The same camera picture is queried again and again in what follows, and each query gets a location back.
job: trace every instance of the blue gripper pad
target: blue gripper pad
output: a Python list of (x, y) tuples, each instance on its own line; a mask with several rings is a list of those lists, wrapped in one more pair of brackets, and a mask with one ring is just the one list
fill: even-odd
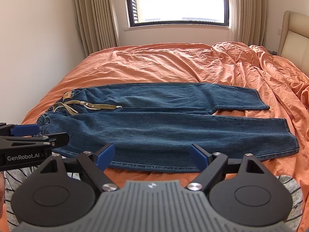
[(208, 159), (206, 155), (197, 150), (194, 145), (191, 145), (189, 150), (190, 158), (194, 162), (200, 172), (202, 172), (206, 167), (209, 166)]
[(11, 136), (23, 137), (23, 136), (33, 136), (37, 135), (40, 132), (38, 125), (15, 125), (11, 129)]
[(104, 171), (108, 167), (108, 165), (112, 162), (114, 156), (115, 156), (115, 147), (114, 144), (111, 144), (100, 154), (97, 155), (95, 165), (101, 171)]

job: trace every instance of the brown leather patch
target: brown leather patch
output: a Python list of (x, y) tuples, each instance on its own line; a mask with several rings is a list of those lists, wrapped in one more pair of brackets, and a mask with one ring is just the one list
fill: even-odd
[(67, 91), (67, 92), (63, 95), (62, 100), (70, 99), (71, 96), (72, 96), (72, 91)]

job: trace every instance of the bed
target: bed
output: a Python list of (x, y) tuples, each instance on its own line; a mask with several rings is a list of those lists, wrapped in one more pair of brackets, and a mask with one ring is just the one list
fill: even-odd
[[(303, 208), (299, 232), (309, 227), (309, 78), (285, 58), (270, 55), (258, 46), (224, 42), (166, 43), (105, 49), (87, 57), (25, 117), (37, 118), (66, 91), (106, 84), (148, 82), (207, 82), (258, 90), (268, 111), (217, 111), (216, 115), (255, 118), (286, 118), (299, 141), (300, 152), (263, 162), (274, 175), (291, 175), (301, 186)], [(118, 186), (126, 180), (179, 179), (185, 186), (196, 173), (167, 174), (108, 168), (106, 175)]]

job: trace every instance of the headboard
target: headboard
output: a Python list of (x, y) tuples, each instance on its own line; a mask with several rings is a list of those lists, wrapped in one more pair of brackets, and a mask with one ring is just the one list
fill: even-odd
[(278, 55), (309, 76), (309, 17), (286, 11), (283, 16)]

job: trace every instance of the beige curtain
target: beige curtain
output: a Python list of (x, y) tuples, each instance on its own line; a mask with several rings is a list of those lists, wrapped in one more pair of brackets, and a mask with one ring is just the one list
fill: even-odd
[(266, 30), (267, 0), (231, 0), (232, 40), (263, 45)]
[(116, 46), (109, 0), (75, 0), (75, 5), (86, 56)]

